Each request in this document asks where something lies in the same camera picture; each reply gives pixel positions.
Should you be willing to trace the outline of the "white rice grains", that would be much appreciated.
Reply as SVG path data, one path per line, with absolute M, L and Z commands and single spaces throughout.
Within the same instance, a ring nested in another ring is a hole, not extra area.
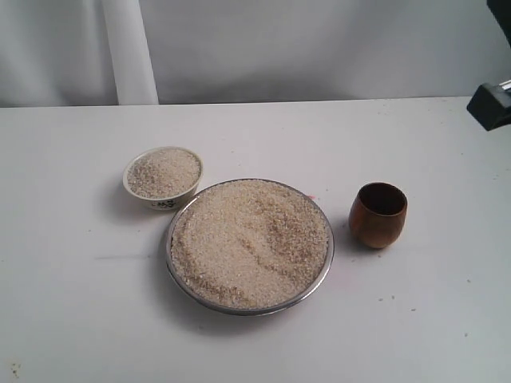
M 202 174 L 200 159 L 184 148 L 157 148 L 140 155 L 126 172 L 126 184 L 135 195 L 163 199 L 191 190 Z

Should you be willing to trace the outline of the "brown wooden cup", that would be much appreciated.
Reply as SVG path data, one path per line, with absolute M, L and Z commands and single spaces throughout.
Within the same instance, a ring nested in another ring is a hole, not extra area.
M 404 228 L 408 201 L 392 184 L 374 182 L 362 186 L 352 203 L 348 225 L 352 236 L 372 249 L 393 244 Z

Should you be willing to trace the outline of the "white backdrop curtain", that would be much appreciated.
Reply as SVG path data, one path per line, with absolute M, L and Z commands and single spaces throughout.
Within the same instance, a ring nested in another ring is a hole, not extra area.
M 4 107 L 465 96 L 510 75 L 483 1 L 4 1 Z

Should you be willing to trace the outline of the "cream ceramic rice bowl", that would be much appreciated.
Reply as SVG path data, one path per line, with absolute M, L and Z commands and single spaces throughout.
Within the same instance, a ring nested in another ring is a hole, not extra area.
M 166 146 L 166 147 L 159 147 L 159 148 L 171 148 L 171 147 L 175 147 L 175 146 Z M 145 154 L 147 152 L 150 152 L 154 149 L 157 149 L 157 148 L 153 148 L 153 149 L 149 149 L 148 151 L 146 152 L 142 152 L 140 155 L 142 154 Z M 201 177 L 203 175 L 203 172 L 204 172 L 204 165 L 203 165 L 203 161 L 201 160 L 201 158 L 196 154 L 194 153 L 201 161 L 201 164 L 202 164 L 202 174 L 200 176 L 200 179 L 198 181 L 198 183 L 189 191 L 186 191 L 185 193 L 181 194 L 181 195 L 176 195 L 176 196 L 173 196 L 173 197 L 169 197 L 169 198 L 163 198 L 163 199 L 145 199 L 145 198 L 141 198 L 135 194 L 133 194 L 127 187 L 127 184 L 126 184 L 126 172 L 127 172 L 127 169 L 129 167 L 129 165 L 131 165 L 133 163 L 133 161 L 138 158 L 140 155 L 138 155 L 137 157 L 135 157 L 133 160 L 131 160 L 129 162 L 129 164 L 126 166 L 124 172 L 123 172 L 123 176 L 122 176 L 122 185 L 124 187 L 124 189 L 135 199 L 137 199 L 138 201 L 140 201 L 144 206 L 146 207 L 149 207 L 153 210 L 157 210 L 157 211 L 171 211 L 171 210 L 175 210 L 183 205 L 185 205 L 196 193 L 196 190 L 198 188 L 198 185 L 199 185 L 199 182 L 201 180 Z

